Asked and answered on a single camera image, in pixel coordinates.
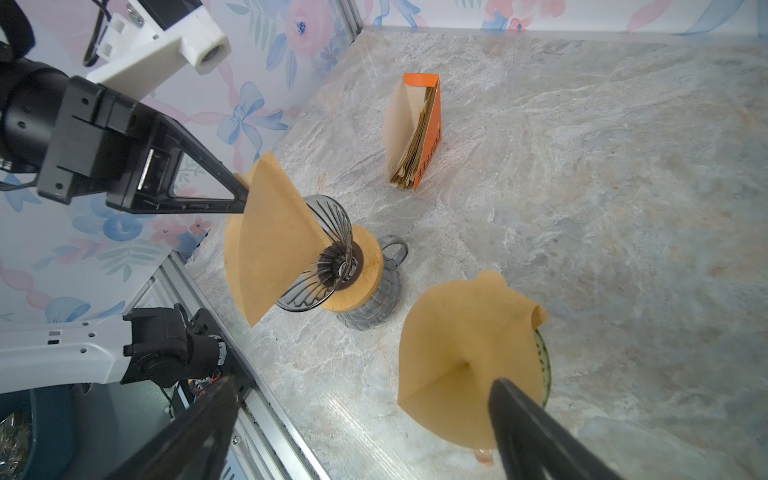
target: cup handle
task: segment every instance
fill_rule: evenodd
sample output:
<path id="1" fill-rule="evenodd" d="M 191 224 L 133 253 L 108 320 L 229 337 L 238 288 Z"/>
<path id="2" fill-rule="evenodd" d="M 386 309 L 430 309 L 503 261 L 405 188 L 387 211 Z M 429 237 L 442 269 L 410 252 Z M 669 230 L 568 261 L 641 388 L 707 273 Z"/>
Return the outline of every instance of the cup handle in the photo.
<path id="1" fill-rule="evenodd" d="M 379 247 L 381 247 L 382 252 L 385 248 L 391 247 L 392 245 L 400 245 L 400 250 L 397 250 L 397 253 L 395 253 L 395 256 L 392 259 L 386 255 L 384 256 L 384 259 L 395 262 L 395 266 L 400 266 L 400 263 L 402 263 L 408 256 L 408 244 L 397 235 L 385 235 L 384 237 L 379 238 Z"/>

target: wallpaper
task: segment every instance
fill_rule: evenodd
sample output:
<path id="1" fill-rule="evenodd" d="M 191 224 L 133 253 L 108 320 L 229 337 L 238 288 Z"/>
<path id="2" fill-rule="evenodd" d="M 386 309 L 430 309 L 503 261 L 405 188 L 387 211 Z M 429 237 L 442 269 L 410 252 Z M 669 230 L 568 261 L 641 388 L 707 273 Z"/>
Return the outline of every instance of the wallpaper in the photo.
<path id="1" fill-rule="evenodd" d="M 364 25 L 768 38 L 768 0 L 356 0 Z"/>
<path id="2" fill-rule="evenodd" d="M 37 41 L 29 57 L 69 75 L 81 66 L 97 9 L 88 0 L 20 0 Z M 185 67 L 144 102 L 179 120 L 233 171 L 247 171 L 296 120 L 351 37 L 333 0 L 209 0 L 232 44 L 218 69 Z M 127 17 L 125 2 L 109 4 Z M 0 172 L 9 183 L 27 178 Z M 192 160 L 180 196 L 215 197 Z M 105 194 L 61 205 L 35 189 L 0 195 L 0 329 L 61 323 L 123 310 L 171 250 L 189 254 L 223 215 L 131 215 Z"/>

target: plastic bag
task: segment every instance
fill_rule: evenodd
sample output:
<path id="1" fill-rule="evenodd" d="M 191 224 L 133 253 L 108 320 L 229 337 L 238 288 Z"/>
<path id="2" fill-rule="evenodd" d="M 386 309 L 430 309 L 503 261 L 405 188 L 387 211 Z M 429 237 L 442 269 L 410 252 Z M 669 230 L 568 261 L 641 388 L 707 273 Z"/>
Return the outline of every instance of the plastic bag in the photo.
<path id="1" fill-rule="evenodd" d="M 27 417 L 13 412 L 0 422 L 0 480 L 22 477 L 31 447 L 32 423 Z"/>

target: gray marble table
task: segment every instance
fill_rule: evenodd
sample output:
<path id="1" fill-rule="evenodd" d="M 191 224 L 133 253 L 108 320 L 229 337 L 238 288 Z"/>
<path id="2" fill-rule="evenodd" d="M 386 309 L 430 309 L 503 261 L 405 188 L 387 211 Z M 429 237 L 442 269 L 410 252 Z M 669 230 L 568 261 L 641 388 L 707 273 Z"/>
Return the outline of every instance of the gray marble table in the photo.
<path id="1" fill-rule="evenodd" d="M 382 175 L 407 71 L 442 76 L 416 193 Z M 223 228 L 188 269 L 332 478 L 502 478 L 396 404 L 409 307 L 485 269 L 549 311 L 548 411 L 626 478 L 766 478 L 767 115 L 765 50 L 364 31 L 275 153 L 302 194 L 407 239 L 394 317 L 249 328 Z"/>

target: green patterned cup rim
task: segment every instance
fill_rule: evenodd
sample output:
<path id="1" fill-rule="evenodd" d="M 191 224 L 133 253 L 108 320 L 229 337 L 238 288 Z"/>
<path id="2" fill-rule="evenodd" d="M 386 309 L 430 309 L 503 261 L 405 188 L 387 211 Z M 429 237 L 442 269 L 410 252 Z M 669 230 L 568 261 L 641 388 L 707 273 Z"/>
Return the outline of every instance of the green patterned cup rim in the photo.
<path id="1" fill-rule="evenodd" d="M 552 390 L 552 370 L 549 364 L 549 352 L 544 343 L 544 337 L 541 336 L 538 329 L 533 331 L 533 337 L 536 339 L 536 348 L 538 349 L 538 361 L 541 364 L 541 374 L 544 376 L 544 401 L 542 408 L 547 407 L 549 392 Z"/>

